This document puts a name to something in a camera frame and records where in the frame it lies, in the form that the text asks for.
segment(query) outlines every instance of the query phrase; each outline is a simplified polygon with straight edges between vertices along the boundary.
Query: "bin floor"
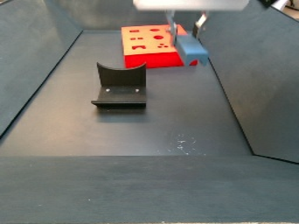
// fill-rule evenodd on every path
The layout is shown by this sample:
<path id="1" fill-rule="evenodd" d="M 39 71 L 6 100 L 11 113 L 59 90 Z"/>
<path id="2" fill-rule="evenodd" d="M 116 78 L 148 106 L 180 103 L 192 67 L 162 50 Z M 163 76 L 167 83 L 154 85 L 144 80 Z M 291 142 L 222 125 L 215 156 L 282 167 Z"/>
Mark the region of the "bin floor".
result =
<path id="1" fill-rule="evenodd" d="M 147 69 L 147 108 L 100 110 L 96 63 L 124 67 L 119 31 L 86 31 L 23 111 L 0 156 L 250 156 L 211 65 Z"/>

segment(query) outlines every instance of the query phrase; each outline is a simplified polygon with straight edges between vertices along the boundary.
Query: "red block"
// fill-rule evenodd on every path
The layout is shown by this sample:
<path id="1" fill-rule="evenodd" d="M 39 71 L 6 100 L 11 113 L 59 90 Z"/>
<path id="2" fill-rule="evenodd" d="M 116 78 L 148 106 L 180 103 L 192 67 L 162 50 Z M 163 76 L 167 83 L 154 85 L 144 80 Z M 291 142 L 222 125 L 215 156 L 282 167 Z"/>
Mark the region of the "red block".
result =
<path id="1" fill-rule="evenodd" d="M 183 61 L 171 46 L 170 25 L 144 25 L 122 27 L 126 68 L 182 67 Z M 178 25 L 178 34 L 187 34 Z"/>

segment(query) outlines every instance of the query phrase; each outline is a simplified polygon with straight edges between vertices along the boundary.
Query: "blue object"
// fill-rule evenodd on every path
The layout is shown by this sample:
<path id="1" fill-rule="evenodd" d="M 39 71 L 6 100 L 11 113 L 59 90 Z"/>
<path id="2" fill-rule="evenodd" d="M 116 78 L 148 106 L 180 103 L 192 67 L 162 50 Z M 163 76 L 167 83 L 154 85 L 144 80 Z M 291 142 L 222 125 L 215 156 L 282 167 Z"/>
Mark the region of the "blue object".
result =
<path id="1" fill-rule="evenodd" d="M 188 66 L 195 60 L 198 60 L 204 66 L 207 65 L 210 53 L 202 46 L 200 41 L 191 34 L 176 36 L 175 47 L 186 66 Z"/>

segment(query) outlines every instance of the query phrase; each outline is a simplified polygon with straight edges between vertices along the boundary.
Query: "black holder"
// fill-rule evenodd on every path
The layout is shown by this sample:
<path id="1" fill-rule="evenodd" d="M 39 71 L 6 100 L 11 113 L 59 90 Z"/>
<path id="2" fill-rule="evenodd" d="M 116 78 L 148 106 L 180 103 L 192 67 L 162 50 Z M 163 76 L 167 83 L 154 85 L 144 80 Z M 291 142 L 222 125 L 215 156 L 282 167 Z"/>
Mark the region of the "black holder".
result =
<path id="1" fill-rule="evenodd" d="M 146 64 L 128 69 L 115 69 L 98 63 L 100 90 L 91 103 L 106 108 L 146 107 Z"/>

